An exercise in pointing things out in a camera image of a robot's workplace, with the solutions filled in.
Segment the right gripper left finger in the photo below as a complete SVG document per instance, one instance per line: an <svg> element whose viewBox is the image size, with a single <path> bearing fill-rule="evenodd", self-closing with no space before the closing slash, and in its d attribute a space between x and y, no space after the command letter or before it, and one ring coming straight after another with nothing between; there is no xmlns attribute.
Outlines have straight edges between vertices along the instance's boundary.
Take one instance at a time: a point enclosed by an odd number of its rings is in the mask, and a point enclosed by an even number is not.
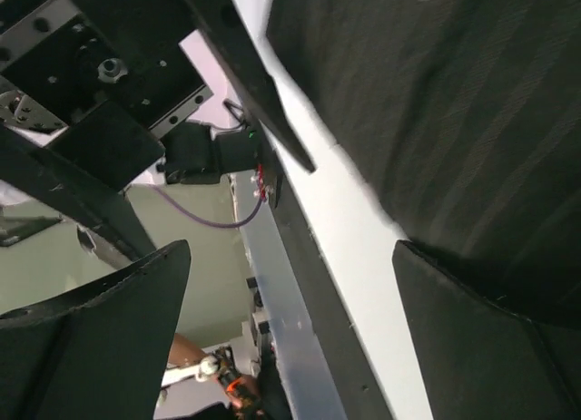
<svg viewBox="0 0 581 420"><path fill-rule="evenodd" d="M1 316L4 419L151 419L190 274L176 240Z"/></svg>

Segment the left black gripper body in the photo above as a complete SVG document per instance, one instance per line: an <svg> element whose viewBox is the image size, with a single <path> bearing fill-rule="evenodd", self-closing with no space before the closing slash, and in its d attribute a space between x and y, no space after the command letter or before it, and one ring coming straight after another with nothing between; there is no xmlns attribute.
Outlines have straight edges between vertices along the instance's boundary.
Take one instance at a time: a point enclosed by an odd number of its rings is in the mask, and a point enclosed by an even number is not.
<svg viewBox="0 0 581 420"><path fill-rule="evenodd" d="M1 0L1 121L113 189L211 90L181 48L182 0Z"/></svg>

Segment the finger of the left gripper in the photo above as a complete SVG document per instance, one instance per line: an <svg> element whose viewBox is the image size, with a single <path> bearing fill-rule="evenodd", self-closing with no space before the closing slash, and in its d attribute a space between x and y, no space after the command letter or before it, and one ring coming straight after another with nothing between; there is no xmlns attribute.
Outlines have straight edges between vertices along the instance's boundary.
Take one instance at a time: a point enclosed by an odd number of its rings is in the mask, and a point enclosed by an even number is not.
<svg viewBox="0 0 581 420"><path fill-rule="evenodd" d="M272 77L232 0L184 0L212 54L251 114L306 171L315 165L288 122Z"/></svg>
<svg viewBox="0 0 581 420"><path fill-rule="evenodd" d="M1 180L93 231L131 261L156 250L121 193L4 126Z"/></svg>

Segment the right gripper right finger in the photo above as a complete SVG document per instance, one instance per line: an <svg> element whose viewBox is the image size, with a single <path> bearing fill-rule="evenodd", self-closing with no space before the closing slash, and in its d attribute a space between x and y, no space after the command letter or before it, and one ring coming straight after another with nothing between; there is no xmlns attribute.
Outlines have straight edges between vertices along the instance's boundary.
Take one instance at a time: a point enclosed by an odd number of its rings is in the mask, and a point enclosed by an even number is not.
<svg viewBox="0 0 581 420"><path fill-rule="evenodd" d="M392 261L434 418L579 418L579 316L514 314L409 241Z"/></svg>

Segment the black pinstripe long sleeve shirt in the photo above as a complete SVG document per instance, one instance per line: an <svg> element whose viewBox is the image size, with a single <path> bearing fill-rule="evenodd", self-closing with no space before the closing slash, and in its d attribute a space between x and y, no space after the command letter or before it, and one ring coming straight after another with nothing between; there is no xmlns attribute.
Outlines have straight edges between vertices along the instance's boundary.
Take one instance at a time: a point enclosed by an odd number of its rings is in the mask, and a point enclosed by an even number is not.
<svg viewBox="0 0 581 420"><path fill-rule="evenodd" d="M272 0L267 36L411 241L579 325L580 0Z"/></svg>

